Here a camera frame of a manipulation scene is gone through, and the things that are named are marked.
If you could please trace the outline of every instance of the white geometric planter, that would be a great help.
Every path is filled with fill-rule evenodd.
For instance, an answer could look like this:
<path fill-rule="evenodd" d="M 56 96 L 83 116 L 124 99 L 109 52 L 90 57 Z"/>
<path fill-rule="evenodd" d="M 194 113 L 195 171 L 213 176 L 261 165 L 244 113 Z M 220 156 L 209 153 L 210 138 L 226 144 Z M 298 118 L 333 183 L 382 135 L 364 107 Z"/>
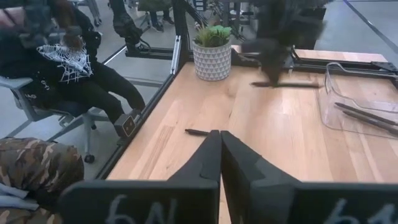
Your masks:
<path fill-rule="evenodd" d="M 231 71 L 231 42 L 221 47 L 200 47 L 193 43 L 195 73 L 202 80 L 218 81 Z"/>

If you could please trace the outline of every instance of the clear plastic bin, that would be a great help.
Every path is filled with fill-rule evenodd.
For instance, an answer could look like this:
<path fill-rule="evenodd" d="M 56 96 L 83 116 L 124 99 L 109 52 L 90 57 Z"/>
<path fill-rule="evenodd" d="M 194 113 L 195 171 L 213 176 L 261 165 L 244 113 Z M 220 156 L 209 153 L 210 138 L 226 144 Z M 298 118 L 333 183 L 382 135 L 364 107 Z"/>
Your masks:
<path fill-rule="evenodd" d="M 323 124 L 332 129 L 398 139 L 398 126 L 393 124 L 398 123 L 398 90 L 390 80 L 336 75 L 330 68 L 352 73 L 336 62 L 329 63 L 326 67 L 325 87 L 318 91 L 318 104 Z M 387 120 L 382 122 L 355 110 Z"/>

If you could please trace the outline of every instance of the gray floor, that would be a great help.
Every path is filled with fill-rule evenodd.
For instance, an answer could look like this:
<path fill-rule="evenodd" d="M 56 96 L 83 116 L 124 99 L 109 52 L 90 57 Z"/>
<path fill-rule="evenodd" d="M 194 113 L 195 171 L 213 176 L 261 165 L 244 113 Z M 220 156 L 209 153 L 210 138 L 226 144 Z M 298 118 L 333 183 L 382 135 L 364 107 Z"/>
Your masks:
<path fill-rule="evenodd" d="M 98 28 L 103 33 L 103 41 L 98 52 L 98 58 L 103 61 L 113 52 L 124 45 L 124 40 L 120 39 L 112 28 L 112 13 L 108 9 L 105 0 L 97 0 L 103 24 Z M 393 43 L 398 44 L 398 2 L 394 1 L 350 1 L 352 5 L 362 13 L 377 29 L 379 29 Z M 89 11 L 85 7 L 80 8 L 87 15 Z M 129 9 L 136 24 L 142 21 L 142 12 Z M 325 20 L 328 27 L 321 39 L 316 44 L 319 50 L 334 50 L 345 52 L 369 52 L 383 54 L 390 62 L 398 65 L 398 56 L 389 46 L 377 36 L 345 3 L 342 1 L 333 2 L 328 6 Z M 193 21 L 188 18 L 190 26 L 190 36 L 193 37 Z M 157 33 L 148 30 L 142 38 L 153 47 L 172 48 L 174 44 L 175 31 L 173 27 L 165 26 L 164 33 Z M 127 58 L 123 53 L 115 57 L 108 65 L 117 70 L 121 75 L 128 79 L 147 79 L 154 82 L 162 82 L 166 79 L 170 70 L 170 61 L 151 60 L 141 58 Z M 157 91 L 156 88 L 138 86 L 139 91 L 148 102 Z M 9 90 L 0 88 L 0 136 L 5 136 L 26 119 L 24 113 L 14 106 L 14 100 Z M 124 99 L 121 99 L 124 109 L 130 108 Z M 51 117 L 43 121 L 31 124 L 23 130 L 17 137 L 35 137 L 41 139 L 49 138 L 59 130 L 58 118 Z M 117 135 L 109 123 L 98 123 L 98 129 L 93 131 L 92 145 L 93 154 L 96 156 L 94 164 L 86 164 L 86 178 L 91 179 L 107 161 L 109 155 L 116 148 Z M 71 144 L 83 150 L 83 140 L 81 135 L 83 128 L 78 128 L 57 141 L 64 144 Z"/>

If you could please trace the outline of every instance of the bag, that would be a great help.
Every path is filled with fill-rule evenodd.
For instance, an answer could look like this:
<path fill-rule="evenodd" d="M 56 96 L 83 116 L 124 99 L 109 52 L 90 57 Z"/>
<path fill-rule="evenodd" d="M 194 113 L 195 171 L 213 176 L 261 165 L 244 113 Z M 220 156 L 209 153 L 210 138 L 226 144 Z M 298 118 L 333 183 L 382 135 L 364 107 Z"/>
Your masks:
<path fill-rule="evenodd" d="M 138 11 L 159 12 L 169 10 L 171 0 L 139 0 Z"/>

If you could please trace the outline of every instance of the wooden tabletop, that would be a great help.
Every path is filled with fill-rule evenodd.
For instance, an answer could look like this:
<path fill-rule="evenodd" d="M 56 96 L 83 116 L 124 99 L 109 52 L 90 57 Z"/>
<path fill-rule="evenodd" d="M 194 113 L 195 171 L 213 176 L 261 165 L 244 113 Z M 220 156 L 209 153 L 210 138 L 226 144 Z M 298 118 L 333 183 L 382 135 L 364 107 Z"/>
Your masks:
<path fill-rule="evenodd" d="M 303 50 L 301 57 L 360 62 L 382 55 Z M 295 73 L 285 79 L 321 80 L 322 74 Z M 388 80 L 337 77 L 347 94 L 398 103 Z M 187 63 L 130 143 L 108 179 L 168 179 L 203 138 L 184 129 L 229 130 L 265 159 L 306 181 L 398 182 L 398 140 L 333 130 L 321 119 L 317 90 L 253 88 L 258 69 L 233 67 L 219 82 L 195 76 Z M 230 223 L 224 193 L 220 223 Z"/>

